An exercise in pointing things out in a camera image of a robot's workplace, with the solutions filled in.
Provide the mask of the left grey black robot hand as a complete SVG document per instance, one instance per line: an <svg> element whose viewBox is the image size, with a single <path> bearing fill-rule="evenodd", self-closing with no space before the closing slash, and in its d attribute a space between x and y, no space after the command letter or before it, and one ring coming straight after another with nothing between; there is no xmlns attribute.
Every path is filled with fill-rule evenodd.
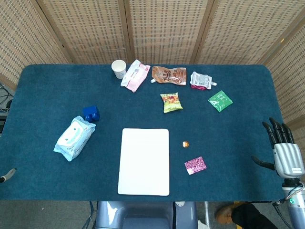
<svg viewBox="0 0 305 229"><path fill-rule="evenodd" d="M15 173L17 169L13 168L11 169L7 174L0 177L0 183L4 183L5 181L9 180Z"/></svg>

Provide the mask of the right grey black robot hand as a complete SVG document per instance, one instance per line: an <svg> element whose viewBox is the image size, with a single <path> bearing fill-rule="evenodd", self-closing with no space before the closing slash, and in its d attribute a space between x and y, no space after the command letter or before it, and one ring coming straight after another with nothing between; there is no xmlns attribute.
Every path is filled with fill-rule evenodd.
<svg viewBox="0 0 305 229"><path fill-rule="evenodd" d="M268 163L252 156L251 159L259 166L276 171L284 179L297 179L305 174L301 150L295 143L291 129L284 123L280 124L269 118L270 124L262 122L266 129L273 151L274 162Z"/></svg>

